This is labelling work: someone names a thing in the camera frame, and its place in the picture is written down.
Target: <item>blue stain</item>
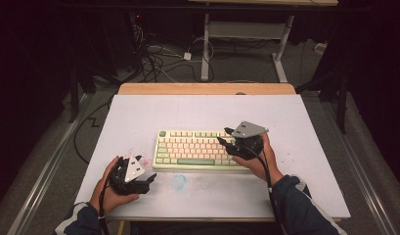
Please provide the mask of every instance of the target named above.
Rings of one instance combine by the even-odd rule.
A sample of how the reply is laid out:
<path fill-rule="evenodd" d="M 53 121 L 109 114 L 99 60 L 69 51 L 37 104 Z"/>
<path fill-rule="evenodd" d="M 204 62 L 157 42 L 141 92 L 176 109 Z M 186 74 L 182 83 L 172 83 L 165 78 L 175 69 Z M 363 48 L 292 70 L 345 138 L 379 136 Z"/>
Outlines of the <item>blue stain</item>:
<path fill-rule="evenodd" d="M 175 190 L 181 191 L 184 188 L 186 182 L 187 178 L 182 174 L 178 174 L 172 178 L 171 184 L 175 188 Z"/>

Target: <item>table surface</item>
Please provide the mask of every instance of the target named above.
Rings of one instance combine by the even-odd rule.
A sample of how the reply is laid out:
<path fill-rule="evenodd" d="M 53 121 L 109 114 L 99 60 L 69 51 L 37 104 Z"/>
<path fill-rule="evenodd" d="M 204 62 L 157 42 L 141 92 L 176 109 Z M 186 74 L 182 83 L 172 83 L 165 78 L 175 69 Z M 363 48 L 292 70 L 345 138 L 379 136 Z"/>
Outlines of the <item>table surface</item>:
<path fill-rule="evenodd" d="M 190 0 L 204 3 L 240 3 L 293 6 L 336 6 L 337 0 Z"/>
<path fill-rule="evenodd" d="M 214 87 L 206 90 L 208 92 L 217 92 L 217 86 L 222 93 L 227 90 L 227 84 L 162 84 L 167 89 L 158 89 L 161 85 L 156 84 L 123 85 L 113 99 L 76 202 L 89 200 L 94 185 L 114 156 L 141 155 L 140 163 L 147 171 L 142 179 L 155 172 L 152 160 L 156 134 L 160 130 L 222 130 L 224 127 L 235 128 L 242 120 L 247 120 L 269 128 L 278 166 L 283 173 L 297 174 L 305 179 L 315 202 L 331 217 L 350 217 L 299 95 L 150 95 L 156 89 L 171 93 L 189 90 L 181 87 L 191 87 L 192 91 L 198 92 L 196 87 L 206 85 Z M 257 84 L 231 85 L 237 86 L 232 92 L 240 87 L 249 94 L 253 90 L 250 87 L 260 89 Z M 109 218 L 273 221 L 274 216 L 265 182 L 251 173 L 177 170 L 158 171 L 148 194 L 116 209 Z"/>
<path fill-rule="evenodd" d="M 292 95 L 288 83 L 124 83 L 119 95 Z"/>

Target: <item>person's left hand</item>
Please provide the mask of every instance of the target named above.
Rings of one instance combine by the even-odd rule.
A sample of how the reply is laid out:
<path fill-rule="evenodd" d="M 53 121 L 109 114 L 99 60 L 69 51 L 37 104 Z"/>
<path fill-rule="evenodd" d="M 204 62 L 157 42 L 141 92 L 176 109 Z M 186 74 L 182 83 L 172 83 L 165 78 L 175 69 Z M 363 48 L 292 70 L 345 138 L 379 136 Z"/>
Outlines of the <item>person's left hand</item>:
<path fill-rule="evenodd" d="M 103 174 L 103 177 L 99 180 L 99 182 L 96 184 L 96 187 L 93 191 L 92 198 L 90 199 L 90 204 L 96 209 L 97 214 L 99 215 L 100 208 L 99 208 L 99 197 L 100 194 L 103 190 L 103 186 L 105 184 L 105 181 L 108 178 L 109 172 L 111 172 L 111 169 L 114 167 L 114 165 L 117 163 L 119 160 L 119 157 L 115 157 L 113 161 L 106 167 L 105 173 Z M 105 192 L 105 199 L 103 201 L 103 208 L 105 210 L 105 215 L 113 211 L 115 208 L 131 203 L 139 198 L 139 194 L 130 194 L 127 196 L 121 196 L 117 195 L 113 192 L 111 187 L 108 187 Z"/>

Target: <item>gray carpet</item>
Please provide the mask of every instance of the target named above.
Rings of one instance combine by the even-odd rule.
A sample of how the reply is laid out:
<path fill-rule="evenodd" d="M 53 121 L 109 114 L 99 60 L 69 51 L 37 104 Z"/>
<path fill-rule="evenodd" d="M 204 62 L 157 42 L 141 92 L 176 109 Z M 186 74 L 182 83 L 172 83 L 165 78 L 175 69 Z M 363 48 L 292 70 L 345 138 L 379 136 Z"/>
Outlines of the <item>gray carpet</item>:
<path fill-rule="evenodd" d="M 287 46 L 282 61 L 289 83 L 293 86 L 309 81 L 315 71 L 321 56 L 313 53 L 314 45 L 314 42 L 308 41 L 298 46 Z M 167 45 L 166 47 L 172 50 L 172 52 L 168 52 L 170 54 L 176 52 L 182 55 L 184 52 L 184 50 L 172 45 Z M 219 47 L 226 48 L 227 45 L 220 45 Z M 230 51 L 230 47 L 216 50 L 211 60 L 213 68 L 212 82 L 234 80 L 277 82 L 276 73 L 269 56 L 270 52 L 276 51 L 276 47 L 277 43 L 270 41 L 262 48 L 238 51 L 234 56 L 232 55 L 233 51 Z M 161 58 L 164 63 L 168 64 L 178 60 L 170 57 Z M 164 71 L 169 71 L 166 72 L 166 75 L 161 73 L 157 77 L 157 81 L 195 82 L 195 78 L 200 77 L 200 65 L 189 64 L 194 66 L 195 77 L 190 67 L 182 66 L 170 70 L 176 66 L 173 65 L 163 67 Z M 121 71 L 121 77 L 125 77 L 127 74 L 128 72 Z M 142 81 L 143 79 L 142 76 L 139 76 L 132 82 Z M 76 124 L 80 124 L 84 118 L 105 104 L 117 90 L 116 87 L 106 84 L 100 78 L 96 78 L 96 81 L 97 92 L 94 95 L 85 96 L 84 101 L 81 103 L 80 120 Z M 302 97 L 352 215 L 351 218 L 341 221 L 339 225 L 348 234 L 400 234 L 400 185 L 380 155 L 368 128 L 359 117 L 351 96 L 348 97 L 345 120 L 347 134 L 344 136 L 339 133 L 333 117 L 331 117 L 335 110 L 334 103 L 320 103 L 316 92 L 304 92 Z M 67 129 L 71 128 L 72 124 L 68 123 L 70 114 L 68 98 L 66 107 L 66 110 L 47 130 L 40 142 L 37 143 L 1 203 L 0 234 L 7 234 L 42 169 L 53 156 Z M 92 156 L 107 113 L 108 106 L 103 106 L 91 116 L 93 119 L 84 121 L 77 133 L 78 151 L 83 159 L 87 161 Z M 50 234 L 62 221 L 67 210 L 73 204 L 87 164 L 78 157 L 72 141 L 72 136 L 70 136 L 66 147 L 60 154 L 60 164 L 54 169 L 54 177 L 49 187 L 45 188 L 44 197 L 39 206 L 36 210 L 32 210 L 31 221 L 27 222 L 21 234 Z M 348 152 L 345 141 L 350 144 L 351 153 Z M 365 175 L 370 179 L 373 192 L 377 193 L 380 205 L 384 208 L 386 217 L 390 219 L 389 225 L 388 223 L 385 225 L 380 224 L 379 216 L 374 213 L 374 210 L 371 210 L 368 192 L 365 192 L 362 182 L 359 181 L 356 167 L 351 162 L 351 154 L 357 157 L 365 171 Z M 117 229 L 117 225 L 117 222 L 111 223 L 111 234 Z M 126 223 L 126 226 L 126 231 L 128 231 L 129 224 Z M 382 228 L 385 226 L 391 229 L 385 231 Z"/>

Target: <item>floor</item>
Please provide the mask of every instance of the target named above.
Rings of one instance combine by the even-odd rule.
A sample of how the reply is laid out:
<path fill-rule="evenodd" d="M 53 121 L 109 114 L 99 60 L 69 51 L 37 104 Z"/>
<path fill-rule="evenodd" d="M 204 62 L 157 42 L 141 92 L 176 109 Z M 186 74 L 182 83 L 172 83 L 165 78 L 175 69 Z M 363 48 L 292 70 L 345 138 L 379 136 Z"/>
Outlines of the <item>floor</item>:
<path fill-rule="evenodd" d="M 308 40 L 286 47 L 282 62 L 294 87 L 309 81 L 321 60 L 313 51 L 315 45 Z M 215 41 L 210 82 L 278 82 L 268 53 L 277 47 L 276 41 Z M 199 63 L 179 62 L 185 51 L 178 46 L 158 43 L 149 51 L 156 67 L 160 65 L 157 77 L 144 63 L 146 70 L 130 82 L 196 82 L 200 78 Z M 193 61 L 200 60 L 199 51 L 193 48 L 193 53 Z M 119 70 L 119 78 L 129 73 Z M 68 123 L 71 105 L 66 97 L 65 111 L 31 152 L 0 204 L 0 234 L 49 234 L 73 204 L 87 168 L 85 161 L 91 159 L 109 111 L 106 103 L 117 92 L 117 87 L 100 77 L 95 77 L 95 84 L 95 94 L 80 93 L 76 122 Z M 335 102 L 321 103 L 313 91 L 301 96 L 351 212 L 351 218 L 340 221 L 339 226 L 348 234 L 400 234 L 400 185 L 359 117 L 350 93 L 346 134 L 335 124 Z M 117 228 L 118 222 L 110 224 L 111 233 Z"/>

